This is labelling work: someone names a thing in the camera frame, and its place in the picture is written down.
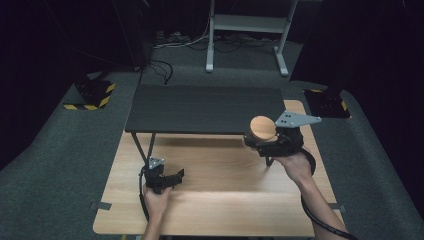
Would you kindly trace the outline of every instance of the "white stand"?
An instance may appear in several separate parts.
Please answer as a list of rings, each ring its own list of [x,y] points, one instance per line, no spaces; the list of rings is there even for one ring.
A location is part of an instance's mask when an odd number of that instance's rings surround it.
[[[283,58],[283,48],[286,43],[287,35],[293,19],[298,0],[292,0],[289,14],[286,18],[269,18],[269,17],[251,17],[251,16],[235,16],[235,15],[215,15],[215,0],[211,0],[210,8],[210,29],[209,29],[209,46],[206,58],[206,72],[213,71],[214,59],[214,30],[236,30],[250,32],[269,32],[281,33],[281,39],[278,47],[274,48],[278,66],[282,76],[289,75],[286,63]]]

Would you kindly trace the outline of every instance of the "black tabletop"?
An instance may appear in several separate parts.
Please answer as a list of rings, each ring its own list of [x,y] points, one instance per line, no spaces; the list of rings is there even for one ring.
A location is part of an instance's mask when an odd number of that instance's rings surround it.
[[[284,110],[275,88],[139,85],[125,131],[243,134],[253,117]]]

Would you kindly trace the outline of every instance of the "wooden surface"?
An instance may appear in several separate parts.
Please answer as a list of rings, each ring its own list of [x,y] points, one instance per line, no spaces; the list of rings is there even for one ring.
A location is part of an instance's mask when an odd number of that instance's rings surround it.
[[[304,113],[299,101],[287,110]],[[317,161],[314,179],[329,203],[335,203],[310,126],[301,127],[305,146]],[[147,151],[149,134],[138,134]],[[296,185],[284,168],[266,167],[242,136],[158,134],[153,157],[165,159],[165,175],[185,169],[172,191],[162,235],[313,236]],[[129,133],[123,133],[93,229],[99,234],[143,234],[146,227],[138,174],[143,161]]]

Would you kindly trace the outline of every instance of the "black device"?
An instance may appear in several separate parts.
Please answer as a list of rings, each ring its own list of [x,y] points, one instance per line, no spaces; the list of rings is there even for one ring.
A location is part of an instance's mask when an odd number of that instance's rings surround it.
[[[146,178],[146,187],[153,189],[153,192],[156,194],[162,194],[162,189],[167,187],[174,187],[175,185],[183,182],[184,169],[181,169],[177,174],[165,176],[163,175],[163,171],[165,169],[165,166],[163,165],[164,162],[164,159],[148,157],[145,159],[145,165],[140,172],[140,202],[147,221],[149,221],[149,212],[147,211],[143,196],[143,175]]]
[[[300,131],[300,126],[318,122],[321,122],[320,117],[312,117],[284,111],[275,122],[277,140],[271,142],[259,141],[253,136],[251,131],[247,131],[244,134],[243,140],[246,146],[256,149],[259,153],[259,156],[266,158],[267,166],[272,165],[273,160],[270,160],[270,157],[287,157],[301,152],[309,161],[311,165],[311,173],[314,174],[316,161],[312,154],[303,148],[304,142],[303,135]],[[311,221],[320,227],[346,239],[357,239],[355,236],[335,229],[315,217],[309,210],[303,197],[301,197],[301,203],[306,215],[311,219]]]

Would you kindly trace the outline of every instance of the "gray carpet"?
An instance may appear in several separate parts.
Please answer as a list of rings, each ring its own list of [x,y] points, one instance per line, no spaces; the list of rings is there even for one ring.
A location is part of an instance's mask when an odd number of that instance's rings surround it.
[[[284,49],[289,71],[300,50],[293,43]],[[281,88],[307,111],[302,89],[324,88],[281,77],[271,46],[216,52],[211,74],[205,73],[206,51],[155,49],[152,59],[172,65],[169,85]],[[141,83],[163,84],[165,72],[155,68],[144,69]],[[106,80],[116,88],[104,109],[69,111],[58,103],[33,144],[0,172],[0,239],[121,239],[93,232],[90,206],[102,197],[139,77],[128,69],[110,73]],[[424,223],[360,106],[349,93],[342,97],[353,118],[324,119],[312,129],[336,198],[347,209],[348,229],[359,239],[424,239]]]

